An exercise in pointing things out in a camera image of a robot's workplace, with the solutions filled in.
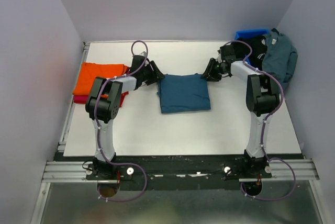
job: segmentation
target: white wall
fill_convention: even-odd
[[[279,30],[298,49],[287,106],[303,152],[314,159],[335,220],[335,4],[293,0]]]
[[[83,45],[60,0],[0,7],[0,222],[30,223]]]
[[[229,40],[278,25],[292,0],[62,0],[85,41]]]

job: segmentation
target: white table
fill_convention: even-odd
[[[150,60],[162,73],[203,73],[223,42],[148,42]],[[87,62],[131,65],[131,42],[91,43]],[[144,50],[140,43],[135,53]],[[246,84],[237,77],[208,82],[211,110],[162,115],[157,84],[126,96],[114,120],[117,155],[242,154],[249,140],[250,113],[245,105]],[[268,153],[301,153],[284,103],[273,116]],[[93,156],[95,133],[85,106],[74,105],[64,156]]]

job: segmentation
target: wire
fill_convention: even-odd
[[[83,164],[82,164],[82,168],[84,169],[84,170],[88,170],[88,171],[93,171],[93,169],[92,168],[90,168],[89,166],[87,166],[87,167],[84,167],[84,164],[86,164],[87,162],[89,162],[89,161],[91,161],[91,160],[86,160]]]
[[[292,176],[293,176],[293,187],[292,187],[292,189],[288,192],[288,194],[286,194],[285,196],[280,197],[280,198],[268,199],[268,198],[261,198],[261,197],[257,197],[257,196],[251,196],[251,195],[249,195],[249,194],[246,193],[246,191],[245,191],[245,186],[244,186],[243,183],[241,183],[241,191],[243,192],[243,194],[244,194],[246,197],[253,198],[253,199],[258,199],[258,200],[262,200],[262,201],[278,201],[278,200],[282,200],[282,199],[287,199],[287,198],[289,198],[289,197],[291,196],[291,194],[294,192],[294,190],[295,190],[295,188],[296,188],[296,186],[297,186],[297,179],[296,179],[295,172],[293,171],[293,168],[290,166],[290,164],[288,164],[286,161],[284,161],[284,160],[282,160],[282,159],[280,159],[280,158],[276,158],[276,157],[269,159],[269,156],[268,156],[267,153],[266,153],[265,147],[263,146],[263,144],[264,144],[264,133],[265,133],[266,120],[267,120],[269,117],[271,117],[276,111],[278,111],[279,108],[282,106],[282,104],[283,104],[283,102],[284,102],[284,90],[283,90],[281,84],[278,82],[278,80],[277,80],[274,76],[268,74],[268,72],[260,71],[260,70],[258,70],[258,69],[256,69],[256,68],[254,68],[253,66],[249,65],[249,64],[246,62],[246,60],[248,59],[248,57],[252,54],[252,48],[251,48],[251,46],[250,46],[249,44],[247,44],[246,42],[243,42],[243,41],[233,40],[233,41],[229,41],[229,42],[225,43],[225,45],[227,45],[227,44],[229,44],[229,43],[232,43],[232,42],[239,42],[239,43],[242,43],[242,44],[246,45],[246,46],[249,48],[249,50],[250,50],[249,54],[246,55],[245,58],[243,59],[243,64],[244,64],[246,67],[248,67],[250,70],[253,70],[253,71],[255,71],[255,72],[258,72],[258,73],[261,73],[261,74],[263,74],[263,75],[268,76],[268,77],[271,78],[271,79],[278,85],[278,87],[279,87],[279,90],[280,90],[280,93],[281,93],[281,99],[280,99],[280,102],[279,102],[279,104],[277,105],[277,107],[276,107],[272,112],[270,112],[268,115],[266,115],[265,118],[264,118],[264,120],[263,120],[262,131],[261,131],[261,143],[260,143],[260,145],[261,145],[262,151],[263,151],[264,156],[265,156],[265,158],[267,159],[267,161],[271,162],[271,161],[274,161],[274,160],[279,160],[279,161],[283,162],[283,163],[286,164],[286,165],[288,166],[288,168],[291,170],[291,172],[292,172]]]
[[[138,164],[134,164],[134,163],[114,163],[114,162],[108,160],[108,158],[107,158],[107,156],[105,155],[105,153],[104,153],[104,151],[103,151],[103,149],[102,149],[102,146],[101,146],[101,142],[100,142],[100,129],[101,129],[101,124],[100,124],[100,122],[99,122],[99,120],[98,120],[98,118],[97,118],[97,108],[98,108],[98,104],[99,104],[101,95],[102,95],[102,93],[103,93],[103,91],[104,91],[106,85],[107,85],[110,81],[112,81],[112,80],[116,80],[116,79],[121,78],[121,77],[126,77],[126,76],[132,76],[132,75],[134,75],[134,74],[137,73],[137,72],[144,66],[144,64],[146,63],[146,60],[147,60],[147,58],[148,58],[148,46],[147,46],[147,44],[146,44],[145,42],[143,42],[143,41],[141,41],[141,40],[137,40],[137,41],[133,42],[133,44],[131,45],[131,53],[134,55],[134,53],[133,53],[133,47],[134,47],[134,45],[135,45],[136,43],[138,43],[138,42],[143,43],[144,46],[146,47],[147,54],[146,54],[146,56],[145,56],[145,58],[144,58],[144,61],[142,62],[142,64],[141,64],[135,71],[131,72],[130,74],[125,74],[125,75],[123,75],[123,76],[115,76],[115,77],[112,77],[112,78],[107,79],[107,80],[105,81],[105,83],[102,85],[102,87],[101,87],[101,89],[100,89],[100,91],[99,91],[98,97],[97,97],[97,99],[96,99],[96,103],[95,103],[95,106],[94,106],[94,119],[95,119],[95,121],[96,121],[96,123],[97,123],[97,126],[98,126],[98,128],[97,128],[97,145],[98,145],[98,149],[100,150],[100,154],[102,155],[102,157],[104,158],[104,160],[105,160],[108,164],[110,164],[110,165],[114,165],[114,166],[118,166],[118,165],[131,165],[131,166],[135,166],[135,167],[137,167],[139,170],[141,170],[141,172],[142,172],[143,175],[144,175],[144,186],[143,186],[143,189],[140,191],[139,194],[137,194],[137,195],[134,196],[134,197],[130,197],[130,198],[128,198],[128,199],[110,199],[110,198],[107,198],[107,197],[103,197],[103,196],[100,194],[99,187],[98,187],[98,188],[97,188],[97,191],[98,191],[98,193],[99,193],[99,198],[102,198],[102,199],[104,199],[104,200],[106,200],[106,201],[114,201],[114,202],[127,202],[127,201],[131,201],[131,200],[134,200],[134,199],[137,199],[138,197],[140,197],[140,196],[144,193],[144,191],[146,190],[146,188],[147,188],[147,183],[148,183],[147,174],[146,174],[145,170],[144,170],[140,165],[138,165]]]

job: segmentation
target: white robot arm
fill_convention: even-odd
[[[164,75],[157,68],[154,61],[151,61],[146,66],[140,67],[143,61],[145,61],[144,53],[145,52],[133,56],[130,72],[135,74],[132,76],[125,75],[115,79],[97,77],[92,85],[85,109],[89,113],[95,128],[97,141],[94,156],[99,161],[105,162],[106,159],[111,161],[115,156],[113,146],[113,121],[119,110],[121,94],[136,90],[143,82],[150,85],[164,78]],[[103,89],[102,95],[108,95],[107,98],[101,97],[98,99],[101,89]],[[99,124],[94,115],[96,103],[98,103],[96,116]],[[105,157],[102,156],[101,149],[104,151]]]
[[[248,68],[242,60],[236,59],[232,45],[221,47],[219,54],[217,59],[210,59],[202,78],[218,82],[222,75],[228,74],[237,76],[247,84],[245,101],[251,115],[251,126],[245,152],[252,159],[261,159],[264,157],[262,148],[266,149],[267,132],[272,116],[267,118],[264,128],[263,123],[280,102],[278,87],[272,79]]]

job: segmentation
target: blue bin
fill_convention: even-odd
[[[241,30],[236,32],[235,40],[238,39],[239,37],[252,38],[267,33],[270,33],[268,29]]]

